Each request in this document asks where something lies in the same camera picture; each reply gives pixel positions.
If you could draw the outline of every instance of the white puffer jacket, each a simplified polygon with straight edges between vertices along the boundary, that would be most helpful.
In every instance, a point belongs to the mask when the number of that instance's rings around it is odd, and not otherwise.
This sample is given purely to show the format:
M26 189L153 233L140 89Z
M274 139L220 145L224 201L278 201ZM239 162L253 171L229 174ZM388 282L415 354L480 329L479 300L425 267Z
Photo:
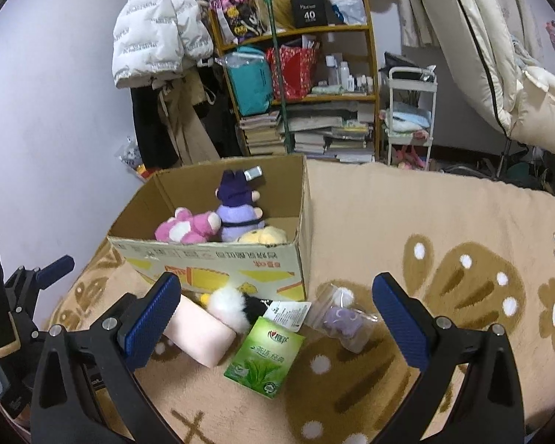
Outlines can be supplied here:
M172 80L213 52L195 0L128 0L113 30L117 88Z

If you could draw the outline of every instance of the white bottle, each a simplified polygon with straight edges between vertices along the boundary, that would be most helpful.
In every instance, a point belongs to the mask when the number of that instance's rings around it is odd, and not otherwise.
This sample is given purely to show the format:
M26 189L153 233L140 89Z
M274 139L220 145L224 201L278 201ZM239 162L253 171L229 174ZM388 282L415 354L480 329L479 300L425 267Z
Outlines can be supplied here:
M341 62L340 66L339 66L339 75L341 77L342 85L344 85L345 89L347 90L347 81L348 81L349 76L350 76L350 69L347 66L346 61Z
M326 55L325 63L327 64L327 70L329 71L329 85L341 85L341 75L339 75L335 57L333 55Z

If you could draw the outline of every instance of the purple plush toy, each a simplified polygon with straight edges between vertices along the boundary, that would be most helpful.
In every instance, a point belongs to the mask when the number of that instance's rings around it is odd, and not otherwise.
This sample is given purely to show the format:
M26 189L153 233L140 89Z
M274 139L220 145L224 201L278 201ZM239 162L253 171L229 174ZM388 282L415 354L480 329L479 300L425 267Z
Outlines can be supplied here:
M261 220L263 211L253 207L253 202L259 200L259 192L251 190L243 170L224 170L216 197L222 203L216 210L222 220L222 242L234 242L245 232L265 226Z

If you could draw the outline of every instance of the red bag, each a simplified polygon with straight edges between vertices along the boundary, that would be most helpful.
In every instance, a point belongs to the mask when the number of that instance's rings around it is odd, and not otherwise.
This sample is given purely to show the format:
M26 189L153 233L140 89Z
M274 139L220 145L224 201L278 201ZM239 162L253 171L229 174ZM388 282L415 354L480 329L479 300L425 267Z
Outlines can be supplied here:
M279 80L274 53L273 48L270 48L267 55L272 69L273 94L276 99L279 99ZM279 49L279 57L282 62L286 100L299 100L308 95L312 88L312 78L317 66L317 50L314 48L282 46Z

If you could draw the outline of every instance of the bolt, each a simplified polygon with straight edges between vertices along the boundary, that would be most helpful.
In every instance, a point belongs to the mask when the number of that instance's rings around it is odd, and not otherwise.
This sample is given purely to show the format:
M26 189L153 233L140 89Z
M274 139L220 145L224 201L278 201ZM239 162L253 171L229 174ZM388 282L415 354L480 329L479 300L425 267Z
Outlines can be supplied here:
M103 329L113 330L116 327L117 327L117 319L115 317L108 317L107 319L103 320Z
M51 335L52 337L59 336L59 335L60 335L60 332L61 332L61 325L56 324L56 325L54 325L54 326L51 326L50 335Z
M452 327L452 321L448 317L438 317L435 320L435 324L441 329L450 329Z
M504 326L502 326L501 324L493 324L491 326L491 331L496 335L496 336L503 336L505 334L505 329Z

